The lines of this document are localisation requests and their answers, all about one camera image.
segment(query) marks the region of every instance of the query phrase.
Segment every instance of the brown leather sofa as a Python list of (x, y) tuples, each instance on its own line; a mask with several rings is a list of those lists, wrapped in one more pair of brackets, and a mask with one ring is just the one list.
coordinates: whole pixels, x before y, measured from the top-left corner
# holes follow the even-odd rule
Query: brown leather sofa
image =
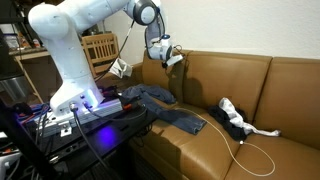
[[(185, 59), (167, 69), (150, 60), (134, 68), (136, 83), (160, 85), (177, 98), (174, 105), (199, 114), (225, 136), (235, 159), (256, 174), (272, 172), (270, 159), (248, 144), (234, 141), (207, 109), (227, 97), (257, 129), (281, 131), (280, 137), (250, 134), (246, 143), (264, 150), (275, 170), (264, 179), (320, 178), (320, 60), (183, 51)], [(209, 124), (192, 135), (162, 120), (130, 143), (166, 179), (258, 179), (232, 159)]]

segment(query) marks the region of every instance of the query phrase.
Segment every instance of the wire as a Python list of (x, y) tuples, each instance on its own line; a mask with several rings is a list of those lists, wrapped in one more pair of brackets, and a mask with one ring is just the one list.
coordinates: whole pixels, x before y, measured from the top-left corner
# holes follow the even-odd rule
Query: wire
[(41, 124), (42, 132), (41, 132), (41, 139), (40, 139), (40, 150), (42, 150), (42, 141), (43, 141), (43, 138), (44, 138), (44, 129), (45, 129), (45, 126), (46, 126), (45, 122), (47, 121), (47, 113), (48, 112), (46, 112), (46, 114), (44, 115), (43, 120), (42, 120), (42, 124)]
[(138, 147), (143, 148), (144, 147), (144, 141), (143, 141), (142, 137), (147, 135), (151, 131), (151, 129), (152, 129), (152, 123), (136, 134), (135, 137), (140, 139), (141, 144), (139, 144), (135, 139), (132, 139), (133, 142)]
[(8, 144), (1, 146), (1, 147), (0, 147), (0, 150), (6, 149), (6, 148), (8, 148), (8, 147), (11, 146), (11, 145), (13, 145), (13, 143), (12, 143), (12, 142), (9, 142)]
[(182, 51), (182, 46), (181, 45), (176, 45), (173, 48), (176, 49), (179, 54), (181, 54), (183, 57), (185, 57), (185, 54), (183, 52), (181, 52)]
[(12, 172), (10, 173), (10, 175), (8, 176), (7, 180), (11, 180), (12, 176), (14, 175), (14, 173), (17, 171), (18, 167), (20, 164), (20, 158), (17, 160), (16, 162), (16, 166), (14, 167), (14, 169), (12, 170)]
[(110, 63), (110, 66), (103, 72), (103, 74), (101, 74), (100, 76), (96, 77), (95, 82), (98, 82), (101, 78), (103, 78), (103, 77), (109, 72), (109, 70), (111, 69), (111, 67), (112, 67), (112, 65), (114, 64), (114, 62), (116, 62), (116, 60), (120, 57), (120, 54), (121, 54), (121, 52), (122, 52), (125, 44), (127, 43), (127, 40), (128, 40), (128, 38), (129, 38), (131, 29), (132, 29), (132, 27), (133, 27), (133, 25), (134, 25), (134, 22), (135, 22), (135, 21), (133, 20), (132, 23), (131, 23), (131, 26), (130, 26), (130, 28), (129, 28), (129, 30), (128, 30), (128, 33), (127, 33), (127, 36), (126, 36), (126, 39), (124, 40), (124, 42), (123, 42), (123, 44), (122, 44), (122, 46), (121, 46), (121, 48), (120, 48), (120, 51), (119, 51), (119, 53), (118, 53), (118, 56)]
[[(100, 116), (99, 114), (97, 114), (97, 113), (93, 112), (93, 111), (90, 109), (90, 107), (88, 106), (88, 104), (84, 103), (84, 107), (85, 107), (85, 108), (86, 108), (86, 109), (87, 109), (87, 110), (88, 110), (92, 115), (94, 115), (94, 116), (96, 116), (96, 117), (98, 117), (98, 118), (105, 118), (105, 117)], [(136, 119), (136, 118), (138, 118), (138, 117), (140, 117), (140, 116), (144, 115), (146, 112), (147, 112), (147, 108), (146, 108), (146, 107), (144, 107), (143, 112), (142, 112), (142, 113), (140, 113), (140, 114), (139, 114), (139, 115), (137, 115), (137, 116), (130, 117), (130, 118), (123, 118), (123, 119), (118, 119), (118, 118), (109, 118), (109, 119), (107, 119), (107, 120), (110, 120), (110, 121), (129, 121), (129, 120)]]
[(162, 15), (161, 15), (161, 13), (160, 13), (160, 11), (159, 11), (159, 15), (160, 15), (160, 19), (161, 19), (161, 21), (162, 21), (162, 27), (163, 27), (163, 34), (160, 36), (161, 38), (160, 38), (160, 40), (162, 39), (162, 36), (164, 35), (164, 34), (166, 34), (166, 26), (164, 25), (164, 21), (163, 21), (163, 18), (162, 18)]
[[(41, 113), (40, 113), (40, 117), (39, 117), (39, 120), (38, 120), (36, 140), (35, 140), (36, 145), (38, 145), (41, 118), (42, 118), (42, 114), (43, 114), (43, 111), (45, 110), (46, 106), (47, 106), (47, 104), (43, 104), (42, 107), (41, 107)], [(36, 171), (36, 168), (33, 168), (32, 175), (31, 175), (31, 180), (33, 180), (35, 171)]]
[(271, 175), (271, 174), (275, 171), (276, 165), (275, 165), (274, 161), (272, 160), (272, 158), (271, 158), (265, 151), (263, 151), (261, 148), (259, 148), (259, 147), (256, 146), (256, 145), (253, 145), (253, 144), (250, 144), (250, 143), (246, 143), (246, 142), (240, 141), (240, 144), (246, 144), (246, 145), (253, 146), (253, 147), (257, 148), (258, 150), (260, 150), (261, 152), (263, 152), (263, 153), (270, 159), (270, 161), (271, 161), (271, 163), (272, 163), (272, 165), (273, 165), (272, 170), (271, 170), (269, 173), (267, 173), (267, 174), (257, 174), (257, 173), (251, 172), (250, 170), (246, 169), (246, 168), (243, 167), (243, 166), (236, 160), (236, 158), (233, 156), (233, 154), (232, 154), (232, 152), (231, 152), (231, 149), (230, 149), (230, 146), (229, 146), (228, 141), (227, 141), (227, 139), (225, 138), (225, 136), (224, 136), (224, 135), (222, 134), (222, 132), (221, 132), (217, 127), (215, 127), (211, 122), (209, 122), (208, 120), (206, 120), (205, 118), (203, 118), (203, 117), (200, 116), (199, 114), (197, 114), (197, 113), (195, 113), (195, 112), (193, 112), (193, 111), (191, 111), (191, 110), (189, 110), (189, 109), (185, 109), (185, 108), (175, 108), (175, 110), (183, 110), (183, 111), (190, 112), (190, 113), (198, 116), (200, 119), (203, 119), (203, 120), (206, 121), (208, 124), (210, 124), (215, 130), (217, 130), (217, 131), (220, 133), (220, 135), (223, 137), (223, 139), (224, 139), (224, 141), (225, 141), (225, 143), (226, 143), (226, 145), (227, 145), (227, 147), (228, 147), (228, 150), (229, 150), (229, 153), (230, 153), (232, 159), (233, 159), (243, 170), (247, 171), (248, 173), (250, 173), (250, 174), (252, 174), (252, 175), (254, 175), (254, 176), (259, 176), (259, 177), (269, 176), (269, 175)]
[(117, 177), (117, 175), (109, 168), (109, 164), (107, 164), (106, 162), (104, 162), (101, 157), (98, 155), (98, 153), (96, 152), (96, 150), (93, 148), (93, 146), (91, 145), (91, 143), (89, 142), (87, 136), (85, 135), (85, 133), (83, 132), (81, 125), (80, 125), (80, 120), (77, 114), (77, 110), (78, 108), (70, 108), (70, 110), (73, 112), (73, 116), (74, 116), (74, 120), (78, 126), (78, 129), (80, 131), (81, 136), (83, 137), (83, 139), (85, 140), (85, 142), (87, 143), (87, 145), (89, 146), (89, 148), (91, 149), (92, 153), (96, 156), (96, 158), (98, 159), (98, 161), (102, 164), (102, 166), (104, 167), (104, 169), (111, 173), (113, 177)]
[(28, 123), (28, 122), (30, 122), (30, 121), (34, 121), (36, 118), (40, 117), (41, 114), (43, 115), (43, 114), (47, 113), (48, 110), (49, 110), (49, 106), (47, 105), (47, 106), (45, 107), (45, 109), (42, 110), (42, 105), (43, 105), (43, 104), (33, 105), (31, 109), (32, 109), (32, 111), (33, 111), (34, 113), (33, 113), (31, 116), (27, 117), (27, 118), (26, 118), (25, 115), (20, 115), (21, 117), (19, 117), (18, 120), (21, 121), (21, 124), (26, 124), (26, 123)]

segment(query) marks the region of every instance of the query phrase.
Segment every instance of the chair backrest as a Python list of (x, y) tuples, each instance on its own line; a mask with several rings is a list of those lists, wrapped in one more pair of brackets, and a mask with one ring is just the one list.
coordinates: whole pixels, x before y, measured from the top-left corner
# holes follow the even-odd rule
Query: chair backrest
[(104, 72), (118, 57), (118, 39), (113, 33), (84, 36), (82, 43), (93, 77)]

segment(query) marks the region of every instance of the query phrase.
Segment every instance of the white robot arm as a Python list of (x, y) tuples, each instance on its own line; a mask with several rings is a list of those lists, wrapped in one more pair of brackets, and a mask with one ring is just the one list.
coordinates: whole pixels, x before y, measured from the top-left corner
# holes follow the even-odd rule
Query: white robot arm
[(165, 66), (182, 59), (172, 56), (172, 44), (170, 36), (164, 33), (158, 0), (65, 0), (57, 6), (37, 5), (29, 13), (30, 25), (52, 56), (63, 80), (50, 100), (54, 118), (68, 119), (72, 115), (70, 103), (86, 111), (84, 102), (96, 108), (103, 101), (78, 34), (120, 10), (147, 26), (146, 48), (151, 59), (163, 60)]

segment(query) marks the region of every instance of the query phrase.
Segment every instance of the white cable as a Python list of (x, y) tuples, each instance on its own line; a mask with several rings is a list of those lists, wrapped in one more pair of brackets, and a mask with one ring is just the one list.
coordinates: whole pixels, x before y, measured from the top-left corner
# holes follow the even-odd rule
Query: white cable
[(225, 138), (225, 136), (224, 136), (224, 135), (222, 134), (222, 132), (221, 132), (217, 127), (215, 127), (211, 122), (209, 122), (208, 120), (206, 120), (205, 118), (203, 118), (203, 117), (200, 116), (199, 114), (197, 114), (197, 113), (195, 113), (195, 112), (193, 112), (193, 111), (191, 111), (191, 110), (189, 110), (189, 109), (185, 109), (185, 108), (175, 108), (175, 110), (183, 110), (183, 111), (190, 112), (190, 113), (198, 116), (200, 119), (205, 120), (205, 121), (206, 121), (208, 124), (210, 124), (214, 129), (216, 129), (216, 130), (220, 133), (220, 135), (223, 137), (223, 139), (224, 139), (224, 141), (225, 141), (225, 143), (226, 143), (226, 145), (227, 145), (227, 147), (228, 147), (228, 150), (229, 150), (229, 153), (230, 153), (232, 159), (233, 159), (243, 170), (247, 171), (248, 173), (250, 173), (250, 174), (252, 174), (252, 175), (254, 175), (254, 176), (260, 176), (260, 177), (270, 176), (270, 175), (275, 171), (276, 165), (275, 165), (274, 161), (272, 160), (272, 158), (271, 158), (265, 151), (263, 151), (261, 148), (259, 148), (259, 147), (256, 146), (256, 145), (253, 145), (253, 144), (250, 144), (250, 143), (246, 143), (246, 142), (244, 142), (244, 141), (240, 141), (240, 144), (241, 144), (241, 145), (243, 145), (243, 144), (250, 145), (250, 146), (253, 146), (253, 147), (257, 148), (257, 149), (260, 150), (261, 152), (263, 152), (263, 153), (270, 159), (270, 161), (272, 162), (272, 165), (273, 165), (272, 171), (269, 172), (269, 173), (267, 173), (267, 174), (257, 174), (257, 173), (251, 172), (250, 170), (246, 169), (246, 168), (243, 167), (243, 166), (236, 160), (236, 158), (233, 156), (233, 154), (232, 154), (232, 152), (231, 152), (231, 149), (230, 149), (230, 146), (229, 146), (228, 141), (227, 141), (227, 139)]

